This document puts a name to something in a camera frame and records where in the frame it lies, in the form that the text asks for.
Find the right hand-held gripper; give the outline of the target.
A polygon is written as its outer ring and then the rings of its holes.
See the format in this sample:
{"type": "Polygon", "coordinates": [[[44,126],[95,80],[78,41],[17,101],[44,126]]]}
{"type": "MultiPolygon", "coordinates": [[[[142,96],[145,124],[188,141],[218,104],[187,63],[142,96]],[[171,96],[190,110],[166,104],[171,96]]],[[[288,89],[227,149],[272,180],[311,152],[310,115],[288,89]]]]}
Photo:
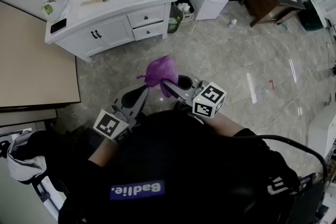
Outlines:
{"type": "Polygon", "coordinates": [[[212,119],[222,108],[226,91],[214,82],[200,81],[194,75],[180,74],[177,84],[163,80],[163,86],[173,97],[186,99],[192,113],[212,119]]]}

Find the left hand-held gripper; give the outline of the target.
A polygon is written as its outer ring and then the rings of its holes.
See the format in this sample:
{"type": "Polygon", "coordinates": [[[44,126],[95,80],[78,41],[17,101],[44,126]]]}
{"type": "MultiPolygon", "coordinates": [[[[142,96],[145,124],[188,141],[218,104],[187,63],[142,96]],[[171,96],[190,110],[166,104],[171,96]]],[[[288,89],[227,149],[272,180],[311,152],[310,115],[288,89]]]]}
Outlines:
{"type": "Polygon", "coordinates": [[[121,143],[137,124],[148,95],[149,87],[146,84],[121,89],[112,105],[112,113],[101,110],[93,129],[110,141],[121,143]]]}

